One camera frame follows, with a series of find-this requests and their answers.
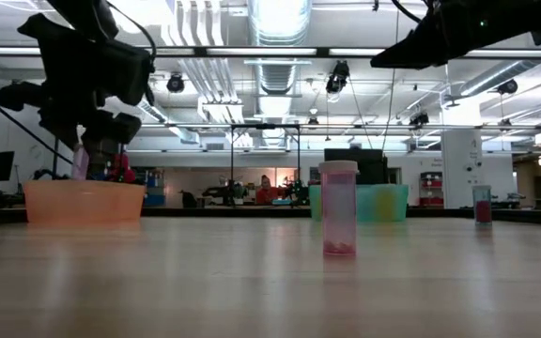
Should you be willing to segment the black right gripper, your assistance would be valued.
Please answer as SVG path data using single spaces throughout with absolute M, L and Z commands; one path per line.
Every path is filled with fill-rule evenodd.
M 522 33 L 513 20 L 526 14 L 533 0 L 431 0 L 429 13 L 395 45 L 372 57 L 382 69 L 440 66 L 468 51 Z

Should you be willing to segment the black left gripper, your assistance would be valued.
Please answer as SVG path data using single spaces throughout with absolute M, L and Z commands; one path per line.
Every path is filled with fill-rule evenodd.
M 98 99 L 98 92 L 86 96 L 54 93 L 48 85 L 32 83 L 12 83 L 0 88 L 1 106 L 16 112 L 25 105 L 37 107 L 41 127 L 69 149 L 74 150 L 79 140 L 100 141 L 86 145 L 89 180 L 105 179 L 105 170 L 112 160 L 112 141 L 130 141 L 142 125 L 134 115 L 114 115 L 100 109 Z

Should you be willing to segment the pink pill bottle white cap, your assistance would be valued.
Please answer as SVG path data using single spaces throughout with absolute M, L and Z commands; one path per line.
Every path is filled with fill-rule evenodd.
M 71 178 L 74 180 L 86 180 L 89 165 L 89 155 L 82 144 L 77 144 L 73 149 Z
M 357 239 L 355 161 L 325 161 L 319 165 L 323 253 L 354 256 Z

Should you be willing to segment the clear bottle with red pills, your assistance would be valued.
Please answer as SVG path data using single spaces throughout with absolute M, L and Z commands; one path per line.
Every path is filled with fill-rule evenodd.
M 488 185 L 476 185 L 472 187 L 473 213 L 477 226 L 491 226 L 491 187 Z

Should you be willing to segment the translucent orange plastic bin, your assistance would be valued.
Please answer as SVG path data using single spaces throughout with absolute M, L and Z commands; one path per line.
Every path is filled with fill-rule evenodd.
M 31 180 L 23 184 L 30 223 L 137 222 L 146 188 L 97 180 Z

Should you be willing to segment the translucent teal plastic bin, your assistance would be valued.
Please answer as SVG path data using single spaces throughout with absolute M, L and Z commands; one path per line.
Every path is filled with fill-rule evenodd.
M 397 192 L 397 207 L 396 207 L 396 219 L 394 222 L 387 223 L 401 223 L 406 220 L 407 203 L 409 188 L 406 185 L 394 185 L 394 184 L 376 184 L 376 185 L 356 185 L 356 202 L 357 202 L 357 225 L 370 224 L 370 223 L 382 223 L 375 220 L 374 205 L 376 189 L 381 187 L 394 187 Z

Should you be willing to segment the person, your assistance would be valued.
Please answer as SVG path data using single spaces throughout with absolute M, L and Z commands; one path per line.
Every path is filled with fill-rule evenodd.
M 271 205 L 274 200 L 282 199 L 284 196 L 284 188 L 273 187 L 270 179 L 266 175 L 261 177 L 261 186 L 255 194 L 255 203 L 257 205 Z
M 126 154 L 116 154 L 109 179 L 115 182 L 133 183 L 135 173 L 130 168 L 129 158 Z

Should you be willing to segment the thin black diagonal strut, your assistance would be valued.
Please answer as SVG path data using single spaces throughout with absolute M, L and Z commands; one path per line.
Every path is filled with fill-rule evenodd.
M 6 119 L 8 119 L 10 122 L 15 124 L 18 128 L 20 128 L 22 131 L 24 131 L 26 134 L 28 134 L 32 139 L 37 141 L 39 144 L 44 146 L 47 150 L 49 150 L 51 153 L 54 154 L 55 159 L 61 159 L 62 161 L 72 164 L 72 161 L 68 159 L 67 157 L 63 156 L 57 151 L 57 146 L 51 147 L 49 144 L 47 144 L 45 141 L 43 141 L 38 135 L 36 135 L 34 132 L 29 130 L 24 124 L 22 124 L 20 121 L 18 121 L 16 118 L 14 118 L 12 115 L 10 115 L 7 111 L 5 111 L 0 106 L 0 114 L 3 115 Z

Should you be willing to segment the stacked blue boxes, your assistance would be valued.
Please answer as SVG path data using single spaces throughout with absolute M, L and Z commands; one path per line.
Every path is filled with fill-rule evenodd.
M 147 171 L 144 205 L 146 207 L 165 205 L 164 174 L 162 170 Z

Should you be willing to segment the white square pillar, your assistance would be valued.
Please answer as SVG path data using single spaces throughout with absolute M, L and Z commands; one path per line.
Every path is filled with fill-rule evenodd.
M 474 186 L 484 183 L 480 106 L 459 103 L 442 110 L 441 133 L 442 187 L 444 207 L 472 207 Z

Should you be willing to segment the large black monitor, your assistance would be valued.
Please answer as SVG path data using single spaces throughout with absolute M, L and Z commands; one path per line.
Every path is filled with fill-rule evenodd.
M 326 148 L 325 161 L 355 161 L 359 174 L 356 177 L 358 185 L 386 184 L 389 182 L 387 158 L 380 149 L 361 148 Z

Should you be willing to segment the red storage shelf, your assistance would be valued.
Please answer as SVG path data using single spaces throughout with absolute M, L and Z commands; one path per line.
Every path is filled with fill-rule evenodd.
M 424 208 L 443 208 L 443 173 L 422 172 L 419 179 L 419 206 Z

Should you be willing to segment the silver ventilation duct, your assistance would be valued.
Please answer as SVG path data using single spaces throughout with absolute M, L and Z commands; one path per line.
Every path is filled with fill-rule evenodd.
M 312 15 L 312 0 L 247 0 L 251 41 L 254 46 L 301 46 Z M 257 66 L 261 89 L 272 95 L 288 93 L 295 82 L 295 65 Z

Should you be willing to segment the black portal frame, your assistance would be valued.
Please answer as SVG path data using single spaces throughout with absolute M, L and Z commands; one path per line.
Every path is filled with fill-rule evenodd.
M 279 130 L 282 129 L 285 134 L 288 134 L 290 129 L 293 129 L 297 132 L 296 143 L 297 143 L 297 180 L 301 180 L 301 129 L 302 126 L 299 124 L 275 124 L 275 123 L 257 123 L 257 124 L 230 124 L 230 191 L 233 191 L 235 184 L 235 130 L 239 129 L 243 132 L 247 132 L 249 129 L 256 129 L 259 131 L 270 131 L 270 130 Z M 270 151 L 261 151 L 255 150 L 253 152 L 254 156 L 246 157 L 242 163 L 246 167 L 274 167 L 277 169 L 280 166 L 279 156 L 281 152 L 275 151 L 271 153 Z

